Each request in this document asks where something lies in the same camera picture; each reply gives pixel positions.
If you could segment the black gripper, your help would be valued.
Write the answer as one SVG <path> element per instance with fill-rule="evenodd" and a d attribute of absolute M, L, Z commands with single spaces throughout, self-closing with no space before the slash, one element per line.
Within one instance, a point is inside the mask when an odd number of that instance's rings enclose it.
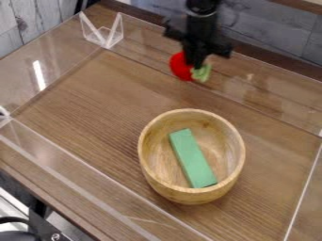
<path fill-rule="evenodd" d="M 232 56 L 233 44 L 222 34 L 218 24 L 188 26 L 167 23 L 163 35 L 182 44 L 186 64 L 194 64 L 197 70 L 204 66 L 209 55 L 225 58 Z"/>

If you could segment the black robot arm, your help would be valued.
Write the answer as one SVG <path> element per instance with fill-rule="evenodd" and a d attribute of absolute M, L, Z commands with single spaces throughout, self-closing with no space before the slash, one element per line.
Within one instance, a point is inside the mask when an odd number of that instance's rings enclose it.
<path fill-rule="evenodd" d="M 163 35 L 184 47 L 185 62 L 198 70 L 210 55 L 232 57 L 233 44 L 221 32 L 218 10 L 224 0 L 186 0 L 184 16 L 165 20 Z"/>

